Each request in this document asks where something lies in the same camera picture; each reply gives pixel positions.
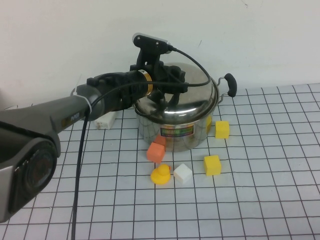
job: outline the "white cube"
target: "white cube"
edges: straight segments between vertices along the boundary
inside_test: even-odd
[[[192,177],[192,170],[184,163],[173,171],[173,176],[182,184],[186,183]]]

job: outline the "pot lid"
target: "pot lid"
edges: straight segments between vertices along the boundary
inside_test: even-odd
[[[185,71],[185,82],[203,83],[208,80],[200,68],[187,63],[168,63]],[[217,85],[188,87],[187,92],[163,94],[159,90],[139,99],[134,108],[138,115],[161,125],[180,125],[195,122],[209,114],[218,102]]]

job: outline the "white cable tie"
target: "white cable tie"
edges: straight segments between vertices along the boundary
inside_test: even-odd
[[[90,108],[90,113],[92,113],[92,106],[91,106],[91,103],[89,102],[88,98],[86,98],[85,96],[81,96],[81,95],[74,95],[74,96],[77,96],[77,97],[80,97],[80,98],[83,98],[86,100],[86,102],[88,103],[89,105],[89,108]]]
[[[82,76],[82,73],[80,74],[79,79],[78,79],[78,81],[77,81],[76,84],[75,84],[75,88],[74,88],[74,92],[73,92],[73,95],[75,95],[75,96],[78,95],[78,94],[77,94],[77,87],[78,87],[78,85],[79,85],[81,76]]]

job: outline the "white wall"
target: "white wall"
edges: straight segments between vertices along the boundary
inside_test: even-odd
[[[319,83],[319,9],[319,0],[2,0],[0,101],[47,101],[80,74],[84,83],[127,71],[136,32],[168,39],[214,78],[232,73],[240,88]]]

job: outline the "white block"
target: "white block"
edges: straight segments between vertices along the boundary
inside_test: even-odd
[[[182,184],[186,183],[192,177],[192,170],[184,163],[173,171],[173,176]]]
[[[110,111],[94,121],[97,129],[110,129],[115,122],[118,112]]]

